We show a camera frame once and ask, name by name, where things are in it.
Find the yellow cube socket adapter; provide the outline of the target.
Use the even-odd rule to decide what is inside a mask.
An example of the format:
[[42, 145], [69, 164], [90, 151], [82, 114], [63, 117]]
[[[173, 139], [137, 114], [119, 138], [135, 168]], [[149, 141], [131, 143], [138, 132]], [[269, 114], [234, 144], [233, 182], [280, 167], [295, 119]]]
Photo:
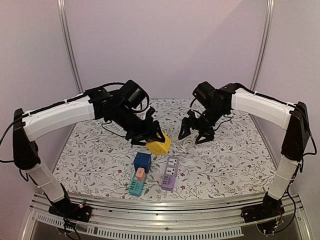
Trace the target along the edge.
[[172, 140], [166, 135], [164, 131], [162, 131], [165, 142], [158, 141], [148, 141], [146, 143], [146, 148], [155, 156], [160, 156], [163, 154], [167, 154], [170, 150]]

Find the blue cube socket adapter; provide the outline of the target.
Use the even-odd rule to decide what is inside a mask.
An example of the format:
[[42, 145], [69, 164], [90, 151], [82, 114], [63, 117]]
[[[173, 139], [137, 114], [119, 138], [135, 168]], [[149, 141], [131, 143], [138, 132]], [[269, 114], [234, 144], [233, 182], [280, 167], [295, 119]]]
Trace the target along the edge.
[[146, 174], [150, 171], [151, 163], [151, 155], [143, 152], [138, 152], [133, 161], [135, 171], [139, 168], [143, 168]]

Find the pink plug adapter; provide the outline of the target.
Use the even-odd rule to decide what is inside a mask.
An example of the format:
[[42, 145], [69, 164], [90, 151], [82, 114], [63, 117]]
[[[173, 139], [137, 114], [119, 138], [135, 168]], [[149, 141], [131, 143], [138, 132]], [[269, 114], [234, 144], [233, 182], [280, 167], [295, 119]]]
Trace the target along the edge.
[[146, 180], [146, 172], [143, 167], [139, 167], [135, 173], [135, 177], [139, 182], [144, 182]]

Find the purple power strip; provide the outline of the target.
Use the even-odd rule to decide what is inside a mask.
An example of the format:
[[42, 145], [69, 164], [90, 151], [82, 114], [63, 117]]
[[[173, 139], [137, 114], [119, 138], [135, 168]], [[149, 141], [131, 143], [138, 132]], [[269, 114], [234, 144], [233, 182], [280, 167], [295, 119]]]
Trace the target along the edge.
[[179, 158], [170, 156], [167, 159], [164, 174], [161, 181], [161, 189], [165, 191], [172, 191], [174, 189], [179, 166]]

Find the teal power strip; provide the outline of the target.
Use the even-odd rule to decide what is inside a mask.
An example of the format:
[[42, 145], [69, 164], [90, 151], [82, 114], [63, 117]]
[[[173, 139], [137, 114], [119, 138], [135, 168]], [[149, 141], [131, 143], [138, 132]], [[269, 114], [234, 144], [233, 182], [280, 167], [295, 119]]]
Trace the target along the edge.
[[137, 172], [133, 174], [133, 177], [130, 182], [130, 186], [128, 188], [128, 192], [131, 196], [140, 197], [142, 195], [145, 183], [147, 181], [148, 174], [145, 175], [144, 181], [139, 181], [136, 177], [136, 173]]

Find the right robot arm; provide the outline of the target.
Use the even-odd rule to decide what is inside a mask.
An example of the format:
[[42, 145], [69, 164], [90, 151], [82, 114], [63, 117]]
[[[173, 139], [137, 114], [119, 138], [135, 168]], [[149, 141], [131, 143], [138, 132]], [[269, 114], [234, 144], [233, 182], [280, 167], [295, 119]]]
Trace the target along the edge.
[[212, 141], [216, 122], [232, 110], [256, 116], [286, 131], [275, 176], [258, 208], [262, 218], [269, 218], [281, 206], [281, 199], [295, 180], [297, 172], [303, 171], [304, 157], [308, 155], [305, 149], [308, 141], [313, 140], [306, 104], [301, 101], [281, 101], [252, 91], [240, 83], [214, 88], [204, 81], [194, 89], [192, 95], [205, 110], [199, 116], [192, 110], [187, 112], [188, 116], [181, 123], [180, 140], [189, 136], [191, 130], [197, 130], [196, 144]]

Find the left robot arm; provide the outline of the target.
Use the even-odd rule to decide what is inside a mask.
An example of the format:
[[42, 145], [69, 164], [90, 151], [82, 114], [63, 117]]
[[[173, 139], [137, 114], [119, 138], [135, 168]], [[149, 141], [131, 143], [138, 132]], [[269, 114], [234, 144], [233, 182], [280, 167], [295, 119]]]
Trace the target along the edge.
[[75, 97], [51, 105], [23, 111], [15, 110], [12, 123], [5, 129], [12, 130], [13, 163], [36, 183], [50, 204], [63, 216], [70, 217], [75, 205], [62, 184], [41, 161], [36, 140], [53, 131], [79, 122], [104, 119], [119, 125], [124, 138], [133, 145], [145, 146], [148, 142], [164, 143], [166, 138], [160, 124], [152, 115], [152, 107], [142, 107], [149, 95], [133, 80], [105, 83], [86, 90]]

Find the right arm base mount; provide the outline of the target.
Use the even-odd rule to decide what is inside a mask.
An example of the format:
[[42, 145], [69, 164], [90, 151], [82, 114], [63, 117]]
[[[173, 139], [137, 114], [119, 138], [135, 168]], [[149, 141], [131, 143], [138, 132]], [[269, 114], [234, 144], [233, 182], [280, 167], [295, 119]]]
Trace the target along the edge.
[[269, 219], [285, 213], [280, 200], [263, 201], [262, 203], [243, 207], [240, 216], [245, 223]]

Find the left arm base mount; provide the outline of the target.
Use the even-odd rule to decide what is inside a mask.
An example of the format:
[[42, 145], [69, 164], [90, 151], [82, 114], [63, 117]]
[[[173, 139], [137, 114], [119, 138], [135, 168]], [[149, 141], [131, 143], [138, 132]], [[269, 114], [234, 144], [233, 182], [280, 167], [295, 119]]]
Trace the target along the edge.
[[85, 223], [89, 222], [93, 210], [85, 203], [72, 203], [68, 198], [50, 204], [48, 210], [50, 214]]

